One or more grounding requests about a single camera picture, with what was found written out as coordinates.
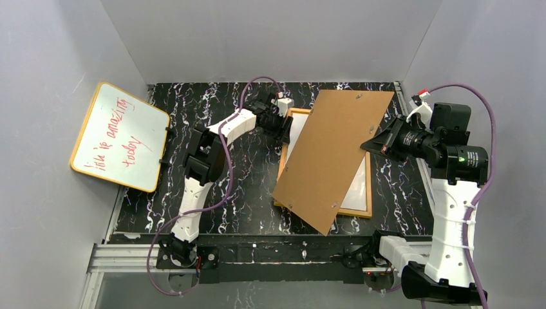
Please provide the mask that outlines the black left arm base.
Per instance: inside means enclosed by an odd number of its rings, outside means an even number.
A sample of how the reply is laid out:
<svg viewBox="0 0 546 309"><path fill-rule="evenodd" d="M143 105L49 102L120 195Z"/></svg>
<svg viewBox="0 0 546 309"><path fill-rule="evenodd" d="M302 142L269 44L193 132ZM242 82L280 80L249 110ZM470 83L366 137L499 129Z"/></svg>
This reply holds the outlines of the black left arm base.
<svg viewBox="0 0 546 309"><path fill-rule="evenodd" d="M196 246L189 251L187 257L183 257L160 247L155 257L157 269L215 269L219 265L220 250L218 247Z"/></svg>

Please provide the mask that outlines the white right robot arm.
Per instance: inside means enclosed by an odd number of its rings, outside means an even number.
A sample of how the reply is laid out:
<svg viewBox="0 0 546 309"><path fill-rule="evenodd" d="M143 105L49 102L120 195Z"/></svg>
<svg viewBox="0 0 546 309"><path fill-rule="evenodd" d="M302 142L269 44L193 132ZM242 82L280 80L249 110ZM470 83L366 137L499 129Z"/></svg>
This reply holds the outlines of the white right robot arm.
<svg viewBox="0 0 546 309"><path fill-rule="evenodd" d="M489 155L468 143L470 116L466 105L422 103L361 145L398 162L409 156L423 159L430 170L434 224L429 256L394 232L377 232L373 241L375 253L398 271L408 299L479 306L487 298L469 260L476 223L472 199L487 183Z"/></svg>

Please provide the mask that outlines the brown cardboard backing board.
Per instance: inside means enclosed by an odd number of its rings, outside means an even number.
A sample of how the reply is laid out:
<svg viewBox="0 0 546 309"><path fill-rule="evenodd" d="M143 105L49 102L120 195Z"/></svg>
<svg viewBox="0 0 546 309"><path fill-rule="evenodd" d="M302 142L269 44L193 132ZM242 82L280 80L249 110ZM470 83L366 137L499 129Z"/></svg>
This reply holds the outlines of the brown cardboard backing board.
<svg viewBox="0 0 546 309"><path fill-rule="evenodd" d="M326 236L394 96L392 91L320 90L272 193Z"/></svg>

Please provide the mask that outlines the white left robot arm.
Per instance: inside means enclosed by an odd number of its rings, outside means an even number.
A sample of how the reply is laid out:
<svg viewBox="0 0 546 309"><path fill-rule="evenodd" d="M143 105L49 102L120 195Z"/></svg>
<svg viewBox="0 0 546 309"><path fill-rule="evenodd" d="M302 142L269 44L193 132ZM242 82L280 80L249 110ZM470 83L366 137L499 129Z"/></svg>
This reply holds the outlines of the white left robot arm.
<svg viewBox="0 0 546 309"><path fill-rule="evenodd" d="M225 167L233 167L229 146L257 127L278 142L288 142L293 121L288 110L292 107L294 100L282 93L263 93L217 124L194 129L183 160L184 195L164 250L178 259L196 255L194 241L209 190Z"/></svg>

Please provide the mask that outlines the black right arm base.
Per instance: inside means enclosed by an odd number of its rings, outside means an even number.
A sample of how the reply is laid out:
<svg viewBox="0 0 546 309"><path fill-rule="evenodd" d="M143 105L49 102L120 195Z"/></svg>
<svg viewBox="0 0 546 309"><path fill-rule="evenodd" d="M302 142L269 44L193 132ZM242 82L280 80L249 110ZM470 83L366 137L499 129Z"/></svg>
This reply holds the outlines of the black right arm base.
<svg viewBox="0 0 546 309"><path fill-rule="evenodd" d="M341 263L349 269L360 268L367 276L393 275L393 264L375 253L369 245L348 245L343 248Z"/></svg>

